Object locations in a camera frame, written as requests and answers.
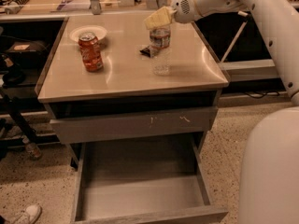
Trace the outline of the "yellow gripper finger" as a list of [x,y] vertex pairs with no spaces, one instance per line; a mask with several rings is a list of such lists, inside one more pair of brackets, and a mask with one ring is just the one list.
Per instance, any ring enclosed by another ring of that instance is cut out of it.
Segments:
[[144,19],[144,24],[148,30],[169,25],[176,12],[177,11],[171,7],[161,7]]

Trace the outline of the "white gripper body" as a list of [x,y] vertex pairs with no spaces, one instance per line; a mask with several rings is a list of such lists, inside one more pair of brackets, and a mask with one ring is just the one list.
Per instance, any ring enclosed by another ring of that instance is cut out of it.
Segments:
[[171,8],[175,10],[176,22],[189,23],[200,19],[193,0],[172,0]]

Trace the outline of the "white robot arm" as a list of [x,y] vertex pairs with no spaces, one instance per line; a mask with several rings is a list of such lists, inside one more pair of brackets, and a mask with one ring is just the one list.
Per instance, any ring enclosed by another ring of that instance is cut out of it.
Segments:
[[292,106],[262,119],[250,132],[240,171],[238,224],[299,224],[299,13],[288,0],[172,0],[145,19],[152,30],[212,14],[250,14],[270,66],[246,70],[288,94]]

